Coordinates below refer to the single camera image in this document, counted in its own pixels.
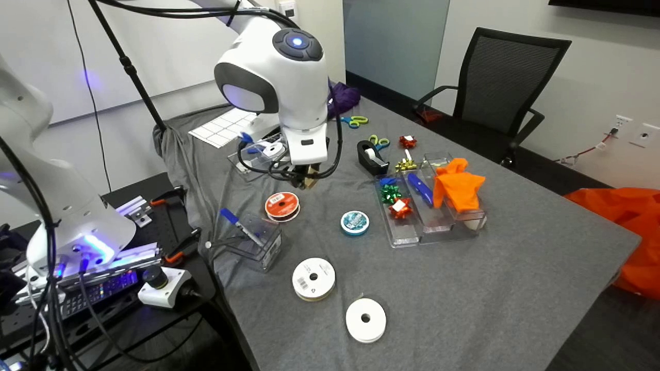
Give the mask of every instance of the white disc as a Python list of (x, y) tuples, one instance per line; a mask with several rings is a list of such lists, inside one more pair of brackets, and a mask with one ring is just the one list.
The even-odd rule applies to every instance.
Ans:
[(309, 259), (296, 265), (290, 274), (293, 290), (304, 301), (325, 297), (335, 286), (335, 268), (328, 260)]
[(356, 300), (346, 310), (346, 331), (358, 345), (377, 342), (387, 328), (386, 310), (374, 300)]

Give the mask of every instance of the office chair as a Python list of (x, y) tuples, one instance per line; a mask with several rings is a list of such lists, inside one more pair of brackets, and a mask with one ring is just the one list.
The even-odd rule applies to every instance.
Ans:
[(422, 125), (432, 121), (437, 117), (432, 115), (436, 109), (425, 103), (442, 92), (455, 90), (455, 109), (446, 131), (455, 135), (470, 131), (469, 127), (479, 127), (479, 135), (493, 132), (501, 136), (498, 147), (505, 147), (507, 154), (498, 161), (514, 166), (514, 149), (544, 120), (542, 114), (531, 109), (531, 103), (550, 81), (570, 46), (571, 42), (566, 39), (479, 28), (461, 61), (458, 86), (443, 85), (432, 90), (415, 103), (413, 114)]

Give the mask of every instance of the gray table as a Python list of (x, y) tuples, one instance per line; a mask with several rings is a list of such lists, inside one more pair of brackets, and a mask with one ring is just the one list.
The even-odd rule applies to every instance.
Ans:
[[(260, 274), (214, 254), (260, 369), (544, 369), (638, 237), (371, 102), (354, 112), (371, 125), (345, 131), (345, 158), (330, 179), (296, 191), (304, 209), (283, 226), (277, 266)], [(216, 151), (185, 136), (204, 120), (174, 125), (164, 164), (174, 183), (193, 191), (190, 223), (218, 227), (214, 237), (223, 237), (227, 227), (214, 220), (220, 205), (260, 214), (266, 197), (290, 188), (266, 177), (248, 182), (227, 161), (236, 147)], [(421, 143), (415, 152), (469, 158), (473, 172), (487, 177), (487, 229), (455, 229), (436, 244), (392, 249), (374, 177), (354, 152), (371, 132), (413, 135)], [(384, 154), (403, 158), (396, 147)], [(365, 237), (341, 234), (338, 216), (351, 209), (371, 216)], [(338, 273), (336, 288), (319, 303), (304, 303), (290, 288), (293, 268), (312, 256), (328, 259)], [(345, 311), (356, 297), (374, 297), (387, 311), (387, 333), (374, 347), (354, 345), (345, 331)]]

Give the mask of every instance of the red object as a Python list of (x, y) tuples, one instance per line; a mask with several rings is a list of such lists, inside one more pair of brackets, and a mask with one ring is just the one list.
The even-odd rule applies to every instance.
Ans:
[(407, 220), (413, 216), (413, 209), (410, 209), (410, 199), (398, 199), (392, 207), (389, 207), (389, 219), (393, 220)]
[(398, 138), (398, 144), (399, 144), (403, 149), (415, 149), (415, 147), (417, 147), (417, 138), (415, 138), (415, 136), (399, 136), (399, 138)]
[(578, 191), (567, 199), (642, 237), (642, 244), (620, 268), (614, 286), (660, 300), (660, 192), (635, 188)]

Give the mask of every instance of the orange cloth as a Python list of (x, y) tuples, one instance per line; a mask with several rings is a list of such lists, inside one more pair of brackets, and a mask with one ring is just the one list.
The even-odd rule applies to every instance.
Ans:
[(485, 177), (469, 173), (469, 161), (458, 158), (436, 172), (432, 209), (440, 209), (447, 199), (455, 213), (479, 210), (479, 191)]
[(571, 203), (642, 236), (642, 244), (620, 268), (618, 288), (660, 300), (660, 192), (657, 191), (578, 191)]

